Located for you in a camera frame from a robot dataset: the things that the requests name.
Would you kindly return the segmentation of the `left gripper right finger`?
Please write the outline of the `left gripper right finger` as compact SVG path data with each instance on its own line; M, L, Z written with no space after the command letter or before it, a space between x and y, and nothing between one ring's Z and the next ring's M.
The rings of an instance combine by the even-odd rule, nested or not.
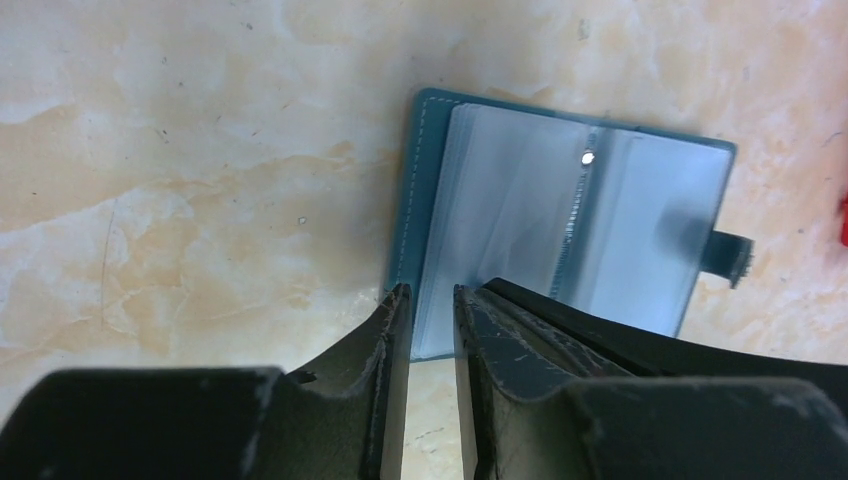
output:
M468 479L843 479L847 369L594 317L502 279L454 290Z

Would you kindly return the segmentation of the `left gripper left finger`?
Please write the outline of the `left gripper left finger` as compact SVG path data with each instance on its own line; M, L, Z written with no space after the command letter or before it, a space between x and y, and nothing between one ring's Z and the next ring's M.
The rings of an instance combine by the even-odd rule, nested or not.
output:
M1 431L5 479L397 479L411 291L300 368L65 369Z

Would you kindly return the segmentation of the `teal card holder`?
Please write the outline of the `teal card holder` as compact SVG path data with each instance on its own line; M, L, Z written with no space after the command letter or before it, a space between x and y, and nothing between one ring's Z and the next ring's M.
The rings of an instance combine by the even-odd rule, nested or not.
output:
M751 239L716 221L728 141L439 88L411 103L386 286L415 361L454 355L453 291L501 278L667 337L698 276L737 285Z

